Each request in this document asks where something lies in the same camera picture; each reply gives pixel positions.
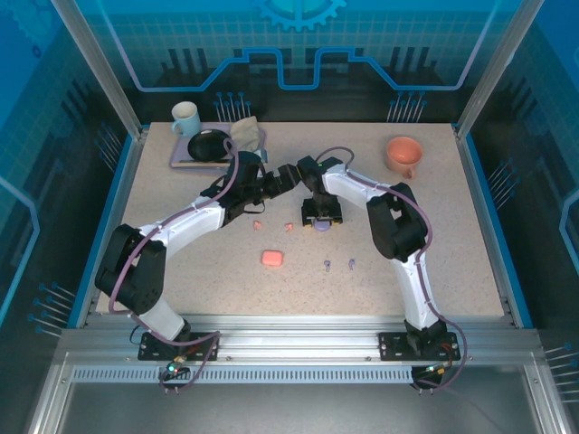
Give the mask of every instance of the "small pink block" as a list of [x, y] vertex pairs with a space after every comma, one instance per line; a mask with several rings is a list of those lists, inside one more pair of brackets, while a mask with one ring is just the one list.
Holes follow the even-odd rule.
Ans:
[[279, 250], [264, 250], [261, 255], [261, 263], [270, 267], [281, 267], [283, 253]]

